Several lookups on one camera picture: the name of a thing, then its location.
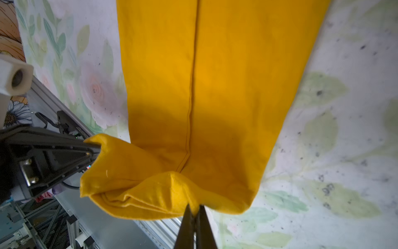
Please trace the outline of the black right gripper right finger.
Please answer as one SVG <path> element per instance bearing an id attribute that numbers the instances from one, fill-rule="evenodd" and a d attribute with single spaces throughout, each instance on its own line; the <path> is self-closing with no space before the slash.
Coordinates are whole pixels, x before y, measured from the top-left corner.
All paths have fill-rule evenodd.
<path id="1" fill-rule="evenodd" d="M 205 206 L 201 205 L 195 217 L 195 234 L 197 249 L 217 249 L 217 244 L 211 230 Z"/>

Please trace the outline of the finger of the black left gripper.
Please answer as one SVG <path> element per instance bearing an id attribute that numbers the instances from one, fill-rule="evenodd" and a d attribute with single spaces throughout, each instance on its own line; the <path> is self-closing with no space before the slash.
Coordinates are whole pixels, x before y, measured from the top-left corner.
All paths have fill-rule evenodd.
<path id="1" fill-rule="evenodd" d="M 1 130 L 1 200 L 35 199 L 93 164 L 101 147 L 45 128 Z"/>

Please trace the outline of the aluminium front rail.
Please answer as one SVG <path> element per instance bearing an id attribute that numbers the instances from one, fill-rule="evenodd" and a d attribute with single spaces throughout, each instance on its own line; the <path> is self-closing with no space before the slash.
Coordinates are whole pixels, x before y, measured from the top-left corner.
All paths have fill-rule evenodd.
<path id="1" fill-rule="evenodd" d="M 57 195 L 63 207 L 78 218 L 84 231 L 101 249 L 172 249 L 179 233 L 179 218 L 144 221 L 138 218 L 134 207 L 122 209 L 108 202 L 104 193 L 86 195 L 89 180 L 99 175 L 101 182 L 109 179 L 116 165 L 105 156 L 107 146 L 103 145 L 98 159 L 86 173 L 76 173 L 66 182 L 73 186 L 80 184 L 80 190 L 67 189 Z"/>

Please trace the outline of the yellow t shirt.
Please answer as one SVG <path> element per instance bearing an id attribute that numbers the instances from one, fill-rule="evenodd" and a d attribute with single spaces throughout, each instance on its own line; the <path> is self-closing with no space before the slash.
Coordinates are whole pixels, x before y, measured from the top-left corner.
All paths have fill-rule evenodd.
<path id="1" fill-rule="evenodd" d="M 118 1 L 130 141 L 83 193 L 140 220 L 254 201 L 329 1 Z"/>

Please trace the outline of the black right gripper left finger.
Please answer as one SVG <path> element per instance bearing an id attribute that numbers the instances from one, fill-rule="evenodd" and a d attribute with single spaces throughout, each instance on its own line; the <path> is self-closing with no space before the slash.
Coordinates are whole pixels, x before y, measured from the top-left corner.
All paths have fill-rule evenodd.
<path id="1" fill-rule="evenodd" d="M 190 205 L 186 206 L 174 249 L 194 249 L 195 217 Z"/>

